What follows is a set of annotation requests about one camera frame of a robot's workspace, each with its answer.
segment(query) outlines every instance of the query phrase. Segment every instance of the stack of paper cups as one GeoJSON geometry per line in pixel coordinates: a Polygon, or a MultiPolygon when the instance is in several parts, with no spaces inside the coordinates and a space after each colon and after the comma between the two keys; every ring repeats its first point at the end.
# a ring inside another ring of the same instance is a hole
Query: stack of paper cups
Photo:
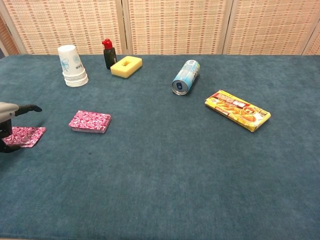
{"type": "Polygon", "coordinates": [[[88,82],[86,69],[82,64],[75,45],[58,47],[62,74],[69,87],[80,87],[88,82]]]}

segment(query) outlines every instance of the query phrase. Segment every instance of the red bottle cap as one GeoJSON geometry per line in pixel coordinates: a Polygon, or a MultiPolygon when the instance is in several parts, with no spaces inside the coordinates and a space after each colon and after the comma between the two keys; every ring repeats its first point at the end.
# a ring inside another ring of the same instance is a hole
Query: red bottle cap
{"type": "Polygon", "coordinates": [[[102,44],[104,45],[105,49],[112,49],[112,42],[109,38],[106,38],[104,41],[102,41],[102,44]]]}

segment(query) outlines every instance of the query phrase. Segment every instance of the woven screen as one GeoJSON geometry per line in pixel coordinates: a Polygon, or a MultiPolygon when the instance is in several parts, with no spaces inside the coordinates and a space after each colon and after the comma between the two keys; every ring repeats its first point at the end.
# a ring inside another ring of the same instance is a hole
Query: woven screen
{"type": "Polygon", "coordinates": [[[128,0],[133,53],[221,53],[227,1],[128,0]]]}
{"type": "Polygon", "coordinates": [[[14,44],[14,41],[12,40],[11,35],[9,34],[6,28],[6,25],[1,17],[0,17],[0,41],[4,45],[4,48],[9,55],[19,54],[17,47],[14,44]]]}
{"type": "Polygon", "coordinates": [[[302,54],[319,10],[320,0],[235,0],[223,53],[302,54]]]}
{"type": "Polygon", "coordinates": [[[29,54],[58,54],[76,45],[79,54],[102,54],[104,38],[121,53],[115,0],[3,0],[29,54]]]}
{"type": "Polygon", "coordinates": [[[320,22],[313,34],[315,35],[315,38],[312,40],[310,48],[307,50],[306,54],[320,55],[320,22]]]}

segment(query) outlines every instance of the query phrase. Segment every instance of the can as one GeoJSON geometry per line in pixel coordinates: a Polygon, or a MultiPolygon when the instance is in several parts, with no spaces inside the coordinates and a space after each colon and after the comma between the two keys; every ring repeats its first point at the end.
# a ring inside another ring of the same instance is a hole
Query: can
{"type": "Polygon", "coordinates": [[[196,60],[186,61],[172,81],[172,91],[177,95],[187,94],[198,75],[199,69],[200,64],[196,60]]]}

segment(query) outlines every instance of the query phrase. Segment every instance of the yellow snack box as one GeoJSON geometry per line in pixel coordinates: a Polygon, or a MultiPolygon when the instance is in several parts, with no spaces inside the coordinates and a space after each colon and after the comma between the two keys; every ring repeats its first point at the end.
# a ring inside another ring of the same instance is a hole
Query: yellow snack box
{"type": "Polygon", "coordinates": [[[271,117],[270,112],[223,90],[208,97],[204,104],[251,132],[257,130],[271,117]]]}

